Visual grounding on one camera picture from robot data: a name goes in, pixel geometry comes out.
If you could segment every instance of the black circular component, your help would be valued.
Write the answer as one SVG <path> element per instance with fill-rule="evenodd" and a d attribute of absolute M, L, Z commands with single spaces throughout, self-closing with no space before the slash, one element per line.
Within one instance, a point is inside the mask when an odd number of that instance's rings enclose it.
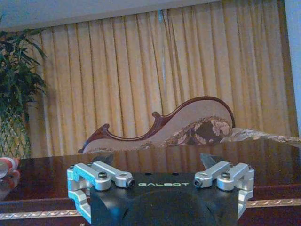
<path fill-rule="evenodd" d="M 203 182 L 199 179 L 195 179 L 193 181 L 193 184 L 194 184 L 195 187 L 200 188 L 202 186 Z"/>
<path fill-rule="evenodd" d="M 127 183 L 127 186 L 128 186 L 128 187 L 134 187 L 134 186 L 135 186 L 135 181 L 134 181 L 134 180 L 130 180 L 130 181 Z"/>
<path fill-rule="evenodd" d="M 100 172 L 98 174 L 98 178 L 99 179 L 106 179 L 107 178 L 107 173 L 106 172 Z"/>
<path fill-rule="evenodd" d="M 223 179 L 226 179 L 226 180 L 229 180 L 230 177 L 231 177 L 231 176 L 230 176 L 230 173 L 228 173 L 228 172 L 222 173 L 221 176 L 222 176 Z"/>

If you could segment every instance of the curtain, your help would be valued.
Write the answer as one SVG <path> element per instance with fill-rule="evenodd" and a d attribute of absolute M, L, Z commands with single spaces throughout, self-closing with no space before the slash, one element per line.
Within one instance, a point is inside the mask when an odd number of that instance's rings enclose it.
<path fill-rule="evenodd" d="M 284 65 L 283 10 L 276 0 L 237 0 L 164 11 L 173 103 L 167 112 L 190 98 L 215 96 L 233 110 L 238 127 L 297 136 L 296 121 L 289 123 L 295 110 L 286 95 L 293 87 L 285 83 L 291 73 Z"/>
<path fill-rule="evenodd" d="M 153 111 L 203 95 L 224 100 L 238 127 L 296 136 L 283 11 L 277 0 L 222 1 L 45 29 L 32 157 L 76 154 L 105 123 L 140 136 Z"/>

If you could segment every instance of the lattice planter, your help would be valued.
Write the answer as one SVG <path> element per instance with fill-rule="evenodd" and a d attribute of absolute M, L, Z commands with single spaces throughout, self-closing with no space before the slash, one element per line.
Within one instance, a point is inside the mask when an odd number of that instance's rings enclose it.
<path fill-rule="evenodd" d="M 21 115 L 7 110 L 0 115 L 0 156 L 29 158 L 31 145 Z"/>

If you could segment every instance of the ceiling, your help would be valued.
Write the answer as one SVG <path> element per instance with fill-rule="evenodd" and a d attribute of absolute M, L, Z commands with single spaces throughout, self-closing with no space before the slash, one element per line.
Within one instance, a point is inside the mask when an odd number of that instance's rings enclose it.
<path fill-rule="evenodd" d="M 0 0 L 1 30 L 17 31 L 218 0 Z"/>

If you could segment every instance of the green leaf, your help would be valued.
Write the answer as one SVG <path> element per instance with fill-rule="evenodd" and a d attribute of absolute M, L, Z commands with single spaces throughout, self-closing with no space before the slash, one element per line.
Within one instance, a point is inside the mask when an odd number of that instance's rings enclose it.
<path fill-rule="evenodd" d="M 26 78 L 26 81 L 27 81 L 28 84 L 31 84 L 31 83 L 32 83 L 32 77 L 31 77 L 30 74 L 26 74 L 26 75 L 25 75 L 25 78 Z"/>
<path fill-rule="evenodd" d="M 25 116 L 25 121 L 28 122 L 29 121 L 29 114 L 28 112 L 24 112 L 24 116 Z"/>
<path fill-rule="evenodd" d="M 5 39 L 5 41 L 12 41 L 12 40 L 14 40 L 14 36 L 13 36 L 13 35 L 10 35 L 10 36 L 8 36 L 8 37 Z"/>
<path fill-rule="evenodd" d="M 41 57 L 42 57 L 43 59 L 46 58 L 46 54 L 41 50 L 41 48 L 40 48 L 37 44 L 35 44 L 35 43 L 29 41 L 28 39 L 25 39 L 25 41 L 27 41 L 29 44 L 33 45 L 33 46 L 37 49 L 37 51 L 39 52 L 39 54 L 41 55 Z"/>
<path fill-rule="evenodd" d="M 39 88 L 38 86 L 37 86 L 37 89 L 38 89 L 41 93 L 44 93 L 44 94 L 45 94 L 45 91 L 44 91 L 43 89 Z"/>
<path fill-rule="evenodd" d="M 9 43 L 7 41 L 0 41 L 0 44 L 2 44 L 4 46 L 5 50 L 8 53 L 14 51 L 14 46 L 11 43 Z"/>
<path fill-rule="evenodd" d="M 5 35 L 7 35 L 7 34 L 8 34 L 8 33 L 7 33 L 6 31 L 1 31 L 1 32 L 0 32 L 0 38 L 3 37 L 3 36 L 5 36 Z"/>
<path fill-rule="evenodd" d="M 27 56 L 24 52 L 21 52 L 21 56 L 22 56 L 22 59 L 27 60 L 30 63 L 36 63 L 37 65 L 41 65 L 38 61 L 36 61 L 35 59 Z"/>
<path fill-rule="evenodd" d="M 19 101 L 19 104 L 22 106 L 23 105 L 23 101 L 22 101 L 22 94 L 21 94 L 21 90 L 18 86 L 15 85 L 15 89 L 17 92 L 17 99 Z"/>

